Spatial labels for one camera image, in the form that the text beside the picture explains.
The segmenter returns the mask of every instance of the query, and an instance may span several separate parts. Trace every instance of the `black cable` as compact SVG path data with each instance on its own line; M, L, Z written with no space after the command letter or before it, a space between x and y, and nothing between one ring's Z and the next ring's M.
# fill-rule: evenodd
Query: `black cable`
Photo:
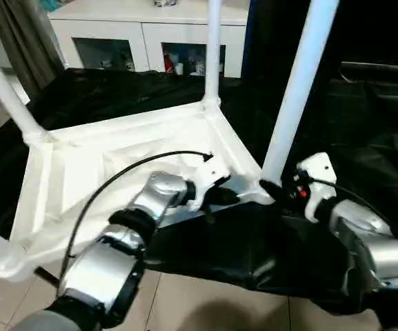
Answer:
M120 176L123 174L129 172L130 170L144 164L150 161L153 161L155 159L160 159L162 157L169 157L171 155L177 155L177 154L194 154L194 155L200 155L204 158L205 161L209 160L212 158L212 154L206 154L202 152L195 152L193 150L177 150L174 152L167 152L167 153L162 153L158 154L152 157L147 157L146 159L140 160L138 162L133 163L132 165L129 165L128 167L122 169L119 171L117 174L115 174L113 177L108 179L104 184L102 184L88 199L84 207L82 208L81 214L79 214L76 223L74 224L74 228L72 231L72 234L70 235L70 240L68 241L67 249L66 249L66 255L63 258L62 261L62 268L61 268L61 275L60 275L60 281L62 281L62 278L67 270L68 267L68 261L72 257L71 252L74 244L74 240L76 239L77 231L79 229L79 226L82 223L82 220L84 216L86 215L88 208L92 205L93 201L102 193L103 190L105 190L113 181L118 179Z
M43 279L47 283L49 283L51 286L54 286L56 289L59 286L59 280L56 278L53 274L48 272L42 267L36 268L34 271L34 274L37 275L39 278Z
M332 186L333 188L336 188L337 190L343 191L344 193L351 196L353 199L359 201L360 203L365 205L367 208L372 210L380 219L382 219L387 224L389 224L389 222L387 222L387 218L378 209L376 209L376 207L374 207L370 202L367 202L363 197L359 196L357 193L354 193L354 192L348 190L347 188L344 188L343 186L340 186L338 184L331 183L329 181L324 181L323 179L309 177L309 182L313 182L313 181L316 183L321 183L324 185Z

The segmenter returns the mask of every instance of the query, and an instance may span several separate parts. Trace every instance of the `red object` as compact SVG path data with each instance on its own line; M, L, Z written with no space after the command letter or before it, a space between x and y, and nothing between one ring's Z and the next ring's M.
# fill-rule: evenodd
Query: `red object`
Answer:
M305 190L299 189L299 192L302 198L306 198L308 196L308 193Z
M174 64L172 64L172 61L170 60L170 55L165 54L163 56L163 60L165 61L165 71L174 73Z

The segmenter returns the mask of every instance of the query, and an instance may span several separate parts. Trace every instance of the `glass cabinet door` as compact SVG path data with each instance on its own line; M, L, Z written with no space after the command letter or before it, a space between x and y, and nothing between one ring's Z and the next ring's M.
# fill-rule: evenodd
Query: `glass cabinet door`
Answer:
M166 72L178 75L205 76L206 45L161 43ZM224 75L225 45L220 47L220 75Z
M51 20L66 66L148 71L141 24Z
M128 40L73 38L84 68L136 71Z
M201 76L205 72L207 25L142 23L151 70ZM240 77L244 26L222 26L220 73Z

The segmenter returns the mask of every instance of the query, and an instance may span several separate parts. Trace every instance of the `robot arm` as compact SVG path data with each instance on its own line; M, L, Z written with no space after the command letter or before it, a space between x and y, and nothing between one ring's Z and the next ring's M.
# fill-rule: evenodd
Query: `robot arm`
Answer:
M374 310L384 330L398 330L398 239L378 212L338 198L336 180L328 155L318 153L299 163L283 188L265 181L261 185L338 238L358 271L363 309ZM344 286L349 281L346 275Z
M12 331L93 331L122 323L144 273L143 252L167 209L200 207L207 190L229 176L219 164L209 160L190 181L166 172L152 173L126 209L115 212L99 238L78 255L53 304Z

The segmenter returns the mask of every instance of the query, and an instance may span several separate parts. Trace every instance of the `black plastic sheet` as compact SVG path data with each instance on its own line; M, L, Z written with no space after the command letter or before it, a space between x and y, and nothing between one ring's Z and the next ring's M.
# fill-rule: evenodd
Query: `black plastic sheet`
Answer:
M200 100L203 79L165 74L67 70L29 104L52 130ZM222 79L221 109L261 165L280 89ZM286 172L316 153L330 156L338 183L365 197L398 235L398 85L332 81L312 99ZM8 237L28 149L13 122L0 129L0 234ZM308 297L331 311L355 312L359 288L344 287L350 256L325 229L278 205L239 205L160 229L149 268Z

